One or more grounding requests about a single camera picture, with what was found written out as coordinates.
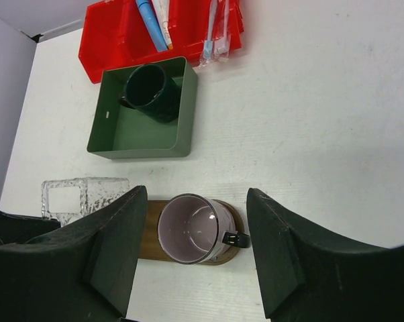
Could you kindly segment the lilac enamel mug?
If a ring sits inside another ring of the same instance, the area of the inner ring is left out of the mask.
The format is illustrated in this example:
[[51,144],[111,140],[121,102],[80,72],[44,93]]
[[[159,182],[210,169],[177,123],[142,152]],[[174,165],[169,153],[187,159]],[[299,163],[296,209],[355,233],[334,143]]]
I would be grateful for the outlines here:
[[184,265],[216,262],[230,249],[251,246],[229,208],[193,193],[175,196],[164,206],[157,234],[164,253]]

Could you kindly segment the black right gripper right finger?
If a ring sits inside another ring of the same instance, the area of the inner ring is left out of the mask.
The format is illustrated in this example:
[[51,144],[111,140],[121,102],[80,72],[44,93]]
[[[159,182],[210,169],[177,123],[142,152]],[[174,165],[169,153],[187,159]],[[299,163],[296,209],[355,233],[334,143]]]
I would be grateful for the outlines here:
[[404,321],[404,245],[334,233],[249,189],[247,218],[270,321]]

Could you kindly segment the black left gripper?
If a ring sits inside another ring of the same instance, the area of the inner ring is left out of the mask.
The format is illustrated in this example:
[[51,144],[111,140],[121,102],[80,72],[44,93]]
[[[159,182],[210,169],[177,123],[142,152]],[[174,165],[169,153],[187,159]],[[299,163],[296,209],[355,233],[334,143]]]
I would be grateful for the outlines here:
[[0,246],[22,244],[61,227],[56,219],[8,214],[0,211]]

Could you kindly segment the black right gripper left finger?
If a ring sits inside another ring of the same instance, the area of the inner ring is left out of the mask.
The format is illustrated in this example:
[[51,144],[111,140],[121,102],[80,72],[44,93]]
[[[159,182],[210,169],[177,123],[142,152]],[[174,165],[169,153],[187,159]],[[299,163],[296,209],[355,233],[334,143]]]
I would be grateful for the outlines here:
[[148,210],[144,186],[22,244],[0,246],[0,321],[125,321]]

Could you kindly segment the clear textured glass holder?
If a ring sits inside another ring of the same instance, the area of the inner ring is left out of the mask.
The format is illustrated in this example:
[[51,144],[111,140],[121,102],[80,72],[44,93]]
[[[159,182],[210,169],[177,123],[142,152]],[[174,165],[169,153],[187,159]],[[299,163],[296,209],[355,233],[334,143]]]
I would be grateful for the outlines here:
[[41,185],[41,214],[64,227],[108,206],[129,190],[130,182],[126,178],[46,180]]

